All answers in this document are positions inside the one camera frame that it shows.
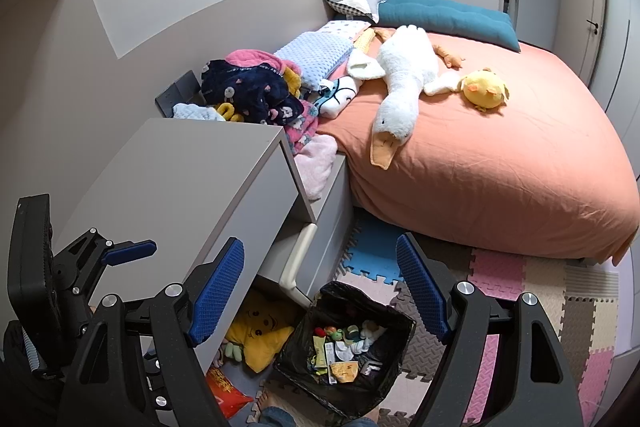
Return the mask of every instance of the bed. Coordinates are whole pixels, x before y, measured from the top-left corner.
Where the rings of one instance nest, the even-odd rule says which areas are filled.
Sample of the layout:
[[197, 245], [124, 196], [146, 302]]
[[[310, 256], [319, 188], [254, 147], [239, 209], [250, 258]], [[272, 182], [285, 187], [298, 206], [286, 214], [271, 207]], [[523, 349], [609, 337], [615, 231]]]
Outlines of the bed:
[[[409, 142], [388, 170], [370, 164], [370, 128], [386, 96], [369, 80], [318, 131], [348, 158], [351, 190], [375, 216], [408, 230], [476, 248], [617, 264], [640, 221], [625, 150], [598, 103], [555, 55], [521, 53], [429, 34], [466, 60], [461, 75], [491, 67], [511, 98], [480, 113], [459, 93], [420, 96]], [[368, 51], [376, 56], [381, 41]], [[446, 71], [441, 63], [440, 73]]]

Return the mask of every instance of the metal screw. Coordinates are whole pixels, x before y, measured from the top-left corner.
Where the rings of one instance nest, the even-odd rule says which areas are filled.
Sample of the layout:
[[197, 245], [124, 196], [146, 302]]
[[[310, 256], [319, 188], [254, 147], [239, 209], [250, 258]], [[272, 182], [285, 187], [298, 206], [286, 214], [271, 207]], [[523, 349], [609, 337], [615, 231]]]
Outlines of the metal screw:
[[107, 308], [111, 308], [116, 302], [118, 302], [118, 298], [113, 294], [105, 295], [102, 298], [102, 305], [106, 306]]
[[164, 293], [168, 297], [177, 297], [182, 293], [182, 286], [179, 284], [170, 284], [164, 289]]
[[467, 281], [460, 281], [457, 285], [456, 288], [458, 289], [458, 291], [464, 295], [471, 295], [475, 288], [474, 286]]
[[528, 304], [529, 306], [534, 306], [538, 304], [538, 298], [535, 295], [533, 295], [533, 293], [530, 293], [530, 292], [523, 293], [522, 300], [524, 301], [525, 304]]

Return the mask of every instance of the pink towel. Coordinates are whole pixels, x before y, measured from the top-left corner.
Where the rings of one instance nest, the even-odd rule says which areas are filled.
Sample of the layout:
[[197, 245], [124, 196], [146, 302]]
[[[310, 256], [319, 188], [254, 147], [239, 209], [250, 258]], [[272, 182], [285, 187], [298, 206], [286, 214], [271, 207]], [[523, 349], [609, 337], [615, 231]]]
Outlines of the pink towel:
[[266, 62], [273, 69], [280, 72], [280, 74], [284, 73], [286, 68], [291, 68], [294, 73], [302, 74], [302, 70], [300, 70], [300, 66], [291, 60], [283, 60], [282, 58], [278, 58], [275, 55], [271, 55], [267, 52], [262, 52], [260, 50], [236, 50], [234, 52], [229, 53], [225, 60], [229, 64], [233, 64], [234, 66], [239, 66], [241, 68], [251, 68], [252, 66], [258, 66], [259, 64]]
[[293, 158], [310, 201], [321, 198], [337, 151], [338, 144], [333, 136], [316, 134]]

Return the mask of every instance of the goose beak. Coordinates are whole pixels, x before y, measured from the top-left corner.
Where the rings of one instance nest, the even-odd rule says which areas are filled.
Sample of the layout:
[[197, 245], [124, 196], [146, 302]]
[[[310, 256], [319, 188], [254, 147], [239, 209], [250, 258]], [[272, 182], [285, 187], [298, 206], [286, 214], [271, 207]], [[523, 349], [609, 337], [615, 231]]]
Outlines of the goose beak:
[[386, 171], [400, 145], [400, 140], [388, 131], [373, 133], [369, 152], [371, 164]]

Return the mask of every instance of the drawer handle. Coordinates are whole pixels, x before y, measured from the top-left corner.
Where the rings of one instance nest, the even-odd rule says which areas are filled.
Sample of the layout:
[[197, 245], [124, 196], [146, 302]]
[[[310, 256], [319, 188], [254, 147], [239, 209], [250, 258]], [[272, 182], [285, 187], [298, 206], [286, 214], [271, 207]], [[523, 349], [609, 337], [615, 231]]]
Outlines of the drawer handle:
[[296, 276], [298, 275], [298, 270], [300, 270], [306, 252], [314, 240], [316, 230], [318, 230], [318, 226], [314, 223], [308, 223], [308, 225], [302, 228], [280, 276], [279, 286], [282, 291], [303, 308], [309, 308], [311, 301], [296, 286]]

